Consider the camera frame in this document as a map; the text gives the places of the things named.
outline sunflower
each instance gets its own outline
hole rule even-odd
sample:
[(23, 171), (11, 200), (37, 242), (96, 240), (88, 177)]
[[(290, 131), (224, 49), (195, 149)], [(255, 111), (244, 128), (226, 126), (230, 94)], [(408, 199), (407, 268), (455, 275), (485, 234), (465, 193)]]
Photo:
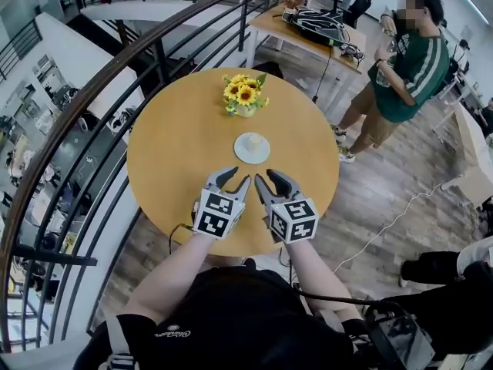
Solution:
[(244, 76), (243, 74), (238, 74), (231, 79), (231, 83), (244, 82), (249, 76)]
[(257, 95), (255, 94), (255, 90), (250, 88), (248, 85), (243, 85), (238, 91), (236, 100), (241, 106), (249, 106), (255, 101), (256, 97)]
[(224, 96), (228, 99), (236, 99), (236, 95), (242, 86), (242, 82), (230, 82), (230, 84), (224, 89)]
[(244, 82), (245, 85), (248, 85), (252, 89), (258, 90), (260, 88), (260, 84), (256, 79), (246, 78)]

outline small white plate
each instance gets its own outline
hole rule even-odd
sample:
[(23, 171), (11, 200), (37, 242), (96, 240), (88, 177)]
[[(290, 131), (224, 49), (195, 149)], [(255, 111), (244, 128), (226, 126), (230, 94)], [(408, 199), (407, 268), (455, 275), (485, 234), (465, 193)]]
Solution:
[(267, 139), (263, 136), (262, 142), (258, 146), (257, 150), (250, 152), (247, 149), (247, 143), (249, 141), (250, 135), (255, 133), (244, 133), (236, 139), (234, 142), (234, 153), (238, 159), (242, 160), (248, 164), (260, 164), (265, 162), (270, 155), (270, 144)]

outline bottle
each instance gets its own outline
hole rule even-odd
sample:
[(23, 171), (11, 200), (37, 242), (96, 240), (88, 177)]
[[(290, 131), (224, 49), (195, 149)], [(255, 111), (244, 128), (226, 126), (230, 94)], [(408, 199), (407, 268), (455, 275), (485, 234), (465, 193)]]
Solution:
[[(395, 40), (395, 35), (393, 32), (389, 32), (389, 31), (385, 31), (385, 34), (388, 35), (389, 37), (391, 37), (391, 41), (389, 42), (388, 46), (387, 46), (387, 52), (392, 52), (392, 53), (396, 53), (397, 52), (397, 42)], [(395, 62), (395, 55), (393, 55), (388, 61), (387, 61), (387, 64), (394, 68), (394, 62)], [(382, 73), (381, 70), (378, 70), (378, 74), (377, 74), (377, 78), (375, 79), (375, 82), (380, 85), (380, 86), (383, 86), (384, 88), (389, 88), (391, 86), (391, 84), (387, 81), (387, 79), (385, 78), (384, 74)]]

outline wooden handrail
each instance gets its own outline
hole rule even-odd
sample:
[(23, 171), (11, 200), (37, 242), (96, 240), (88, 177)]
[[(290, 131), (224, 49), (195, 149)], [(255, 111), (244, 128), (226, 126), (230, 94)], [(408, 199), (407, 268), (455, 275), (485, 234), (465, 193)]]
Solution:
[(160, 42), (164, 35), (193, 18), (195, 15), (222, 1), (223, 0), (202, 0), (201, 2), (197, 2), (166, 19), (123, 49), (108, 64), (99, 70), (99, 72), (77, 93), (74, 100), (70, 103), (69, 108), (65, 109), (62, 115), (56, 120), (43, 148), (36, 152), (28, 169), (25, 171), (25, 175), (23, 176), (14, 200), (12, 201), (8, 218), (5, 221), (5, 229), (0, 241), (0, 329), (2, 332), (4, 352), (10, 352), (7, 323), (7, 293), (12, 249), (17, 239), (29, 201), (32, 198), (46, 166), (48, 166), (52, 160), (56, 150), (69, 134), (69, 131), (74, 127), (77, 119), (87, 110), (101, 91), (103, 91), (104, 88), (106, 88), (106, 86), (128, 66), (129, 62), (155, 42)]

